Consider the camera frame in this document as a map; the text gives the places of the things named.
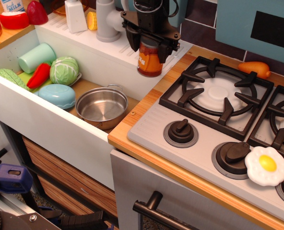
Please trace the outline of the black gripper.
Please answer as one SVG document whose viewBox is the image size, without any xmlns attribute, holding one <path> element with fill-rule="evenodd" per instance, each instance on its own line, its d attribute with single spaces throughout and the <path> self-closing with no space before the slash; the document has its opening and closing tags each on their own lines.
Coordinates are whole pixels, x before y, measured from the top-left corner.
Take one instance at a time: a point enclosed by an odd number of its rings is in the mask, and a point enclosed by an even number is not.
<svg viewBox="0 0 284 230">
<path fill-rule="evenodd" d="M 137 51 L 140 39 L 146 36 L 158 45 L 159 63 L 164 64 L 173 51 L 179 49 L 179 32 L 170 24 L 169 18 L 177 15 L 178 2 L 175 0 L 175 9 L 170 12 L 168 0 L 134 0 L 134 11 L 123 11 L 123 27 L 131 48 Z"/>
</svg>

